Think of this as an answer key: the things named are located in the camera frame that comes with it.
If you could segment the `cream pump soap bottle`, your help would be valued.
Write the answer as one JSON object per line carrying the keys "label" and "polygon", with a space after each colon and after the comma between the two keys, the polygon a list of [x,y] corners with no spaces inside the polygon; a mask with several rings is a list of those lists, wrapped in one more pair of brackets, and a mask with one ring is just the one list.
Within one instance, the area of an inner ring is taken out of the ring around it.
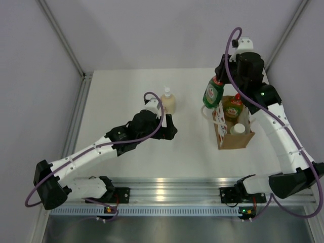
{"label": "cream pump soap bottle", "polygon": [[164,93],[160,97],[165,114],[175,114],[176,98],[169,87],[164,87]]}

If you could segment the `yellow dish soap bottle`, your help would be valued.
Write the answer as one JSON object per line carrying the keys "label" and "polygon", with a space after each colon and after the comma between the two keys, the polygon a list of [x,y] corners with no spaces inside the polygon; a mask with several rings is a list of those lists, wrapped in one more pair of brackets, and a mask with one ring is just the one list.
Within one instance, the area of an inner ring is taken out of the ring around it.
{"label": "yellow dish soap bottle", "polygon": [[234,96],[228,97],[223,102],[223,112],[225,120],[232,123],[237,122],[238,117],[243,110],[243,107],[244,106],[239,93],[237,93]]}

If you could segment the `green dish soap bottle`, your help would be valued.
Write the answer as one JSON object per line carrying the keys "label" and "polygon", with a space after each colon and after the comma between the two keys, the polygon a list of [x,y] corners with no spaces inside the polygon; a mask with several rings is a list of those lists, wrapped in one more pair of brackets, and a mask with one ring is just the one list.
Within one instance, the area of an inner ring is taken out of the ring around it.
{"label": "green dish soap bottle", "polygon": [[216,108],[223,97],[223,93],[224,83],[219,81],[217,76],[212,77],[206,87],[202,99],[205,107],[208,109]]}

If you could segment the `white capped bottle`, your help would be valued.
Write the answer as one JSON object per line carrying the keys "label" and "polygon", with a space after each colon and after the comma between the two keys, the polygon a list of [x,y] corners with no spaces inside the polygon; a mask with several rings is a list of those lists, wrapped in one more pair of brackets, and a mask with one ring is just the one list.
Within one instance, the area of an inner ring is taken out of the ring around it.
{"label": "white capped bottle", "polygon": [[241,123],[237,123],[230,128],[231,135],[244,135],[245,133],[246,133],[246,128]]}

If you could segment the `burlap canvas bag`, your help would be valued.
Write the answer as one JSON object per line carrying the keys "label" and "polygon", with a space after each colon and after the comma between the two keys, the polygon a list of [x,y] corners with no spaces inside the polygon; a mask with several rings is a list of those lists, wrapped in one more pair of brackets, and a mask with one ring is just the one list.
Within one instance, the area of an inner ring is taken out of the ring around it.
{"label": "burlap canvas bag", "polygon": [[[255,132],[251,129],[250,115],[248,109],[244,106],[241,114],[238,117],[237,122],[232,123],[226,121],[223,112],[223,102],[230,96],[224,96],[219,106],[213,111],[213,120],[217,121],[218,124],[214,124],[218,149],[241,149],[246,148],[250,140],[254,137]],[[244,135],[231,135],[230,128],[241,123],[246,128]]]}

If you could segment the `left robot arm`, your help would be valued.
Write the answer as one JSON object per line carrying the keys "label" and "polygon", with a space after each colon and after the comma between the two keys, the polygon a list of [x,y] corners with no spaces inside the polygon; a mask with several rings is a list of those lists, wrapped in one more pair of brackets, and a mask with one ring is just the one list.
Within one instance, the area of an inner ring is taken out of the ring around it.
{"label": "left robot arm", "polygon": [[152,138],[172,140],[178,130],[172,115],[161,117],[149,110],[141,110],[125,125],[115,127],[97,142],[66,158],[36,164],[33,183],[45,210],[55,209],[66,201],[86,199],[107,203],[114,198],[115,187],[107,176],[81,177],[81,173],[101,162],[117,158],[134,150]]}

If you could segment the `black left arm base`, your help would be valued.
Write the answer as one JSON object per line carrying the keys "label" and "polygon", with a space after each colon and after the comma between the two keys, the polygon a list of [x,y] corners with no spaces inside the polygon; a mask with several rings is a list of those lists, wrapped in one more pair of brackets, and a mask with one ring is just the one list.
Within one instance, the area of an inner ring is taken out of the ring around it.
{"label": "black left arm base", "polygon": [[128,204],[130,200],[129,187],[116,187],[115,191],[108,201],[110,204]]}

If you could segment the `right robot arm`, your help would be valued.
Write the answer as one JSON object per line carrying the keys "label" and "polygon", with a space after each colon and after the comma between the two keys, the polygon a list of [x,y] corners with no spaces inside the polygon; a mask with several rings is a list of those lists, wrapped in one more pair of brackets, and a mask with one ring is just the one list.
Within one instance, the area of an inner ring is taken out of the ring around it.
{"label": "right robot arm", "polygon": [[257,193],[285,199],[313,185],[321,187],[323,163],[316,163],[302,146],[285,114],[274,86],[264,82],[264,61],[255,52],[223,55],[215,68],[213,84],[231,84],[244,107],[264,130],[277,156],[278,172],[248,175],[237,182],[236,197],[248,201]]}

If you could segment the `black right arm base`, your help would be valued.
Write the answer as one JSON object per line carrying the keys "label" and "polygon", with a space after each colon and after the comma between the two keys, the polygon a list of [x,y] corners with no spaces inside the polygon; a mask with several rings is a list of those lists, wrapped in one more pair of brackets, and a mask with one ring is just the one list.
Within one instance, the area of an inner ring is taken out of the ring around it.
{"label": "black right arm base", "polygon": [[236,204],[240,202],[240,198],[234,187],[220,187],[219,192],[221,203],[223,204]]}

